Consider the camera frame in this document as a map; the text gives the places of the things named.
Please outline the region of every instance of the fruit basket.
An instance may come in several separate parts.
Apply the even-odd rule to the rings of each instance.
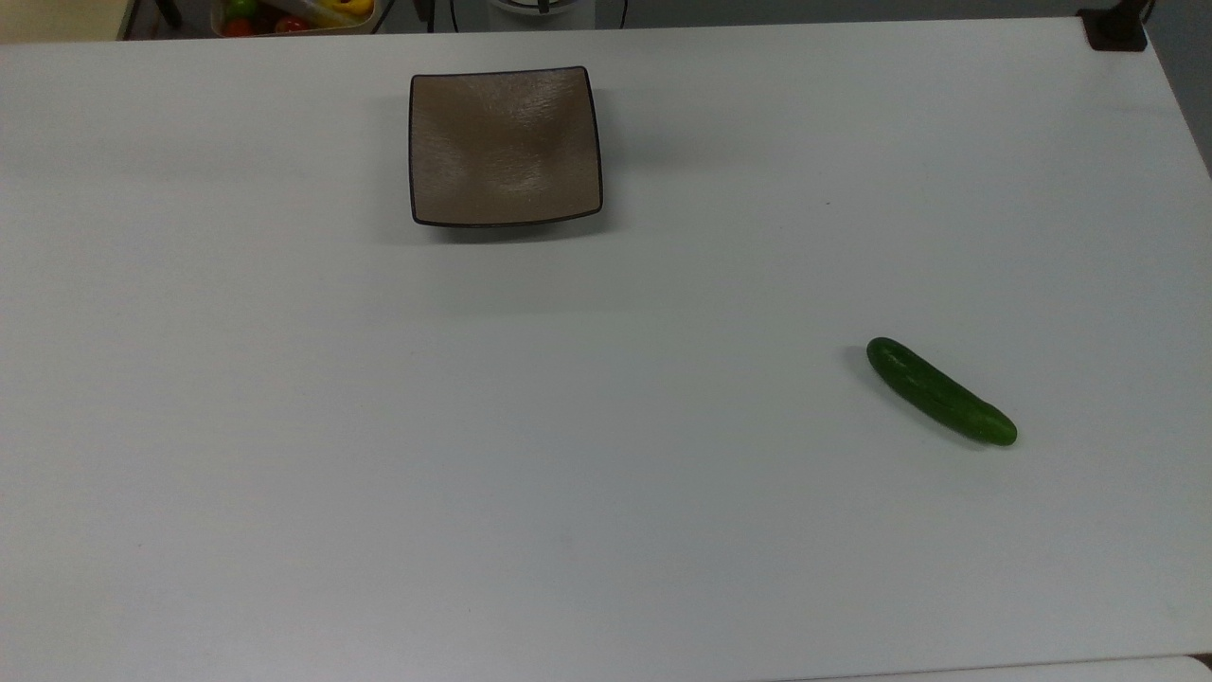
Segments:
[[[211,0],[211,29],[222,38],[373,33],[384,0]]]

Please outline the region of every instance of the yellow bell pepper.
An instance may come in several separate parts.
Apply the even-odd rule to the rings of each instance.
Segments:
[[[375,8],[375,0],[332,0],[328,6],[348,15],[368,15]]]

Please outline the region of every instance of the square plate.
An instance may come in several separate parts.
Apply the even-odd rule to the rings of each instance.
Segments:
[[[584,67],[416,75],[410,99],[417,222],[534,224],[601,210],[598,119]]]

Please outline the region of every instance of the table surface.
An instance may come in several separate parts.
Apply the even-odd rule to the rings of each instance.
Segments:
[[[0,62],[8,678],[1212,649],[1212,182],[1151,51],[1014,19]],[[412,223],[410,76],[570,64],[605,210]],[[876,334],[1019,443],[902,405]]]
[[[879,682],[1210,682],[1212,672],[1191,658],[1155,658],[1030,665],[880,676]]]

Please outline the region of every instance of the cucumber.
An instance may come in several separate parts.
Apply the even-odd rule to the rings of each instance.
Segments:
[[[882,336],[867,345],[867,360],[898,396],[931,419],[973,441],[1010,446],[1018,429],[1001,411],[972,395],[917,354]]]

